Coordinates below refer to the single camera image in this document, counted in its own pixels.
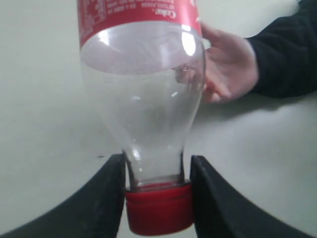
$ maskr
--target upside-down bottle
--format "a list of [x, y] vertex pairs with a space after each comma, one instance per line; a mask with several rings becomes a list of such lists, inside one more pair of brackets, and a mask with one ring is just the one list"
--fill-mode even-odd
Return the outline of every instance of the upside-down bottle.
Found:
[[205, 80], [194, 0], [77, 0], [82, 76], [126, 156], [132, 232], [193, 223], [183, 148]]

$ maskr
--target red label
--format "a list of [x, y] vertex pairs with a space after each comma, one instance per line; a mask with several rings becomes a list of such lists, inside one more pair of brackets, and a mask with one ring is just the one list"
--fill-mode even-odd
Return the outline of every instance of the red label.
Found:
[[201, 34], [196, 0], [77, 0], [80, 46], [107, 28], [139, 21], [168, 21]]

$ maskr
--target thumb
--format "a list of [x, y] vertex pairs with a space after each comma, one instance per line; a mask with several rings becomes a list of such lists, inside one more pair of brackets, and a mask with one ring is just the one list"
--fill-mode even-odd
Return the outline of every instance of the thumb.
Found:
[[212, 28], [205, 23], [201, 22], [203, 38], [209, 40], [211, 43], [216, 44], [221, 37], [221, 31]]

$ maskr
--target bottle cap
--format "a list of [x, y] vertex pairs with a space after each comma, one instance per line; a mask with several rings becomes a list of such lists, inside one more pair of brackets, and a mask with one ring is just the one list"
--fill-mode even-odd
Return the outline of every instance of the bottle cap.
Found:
[[141, 236], [161, 236], [193, 224], [192, 187], [126, 192], [130, 230]]

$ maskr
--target sleeve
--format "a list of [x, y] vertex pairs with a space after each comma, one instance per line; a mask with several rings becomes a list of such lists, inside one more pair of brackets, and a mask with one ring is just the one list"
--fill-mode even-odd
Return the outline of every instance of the sleeve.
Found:
[[301, 0], [299, 6], [248, 39], [260, 74], [253, 93], [287, 98], [317, 90], [317, 0]]

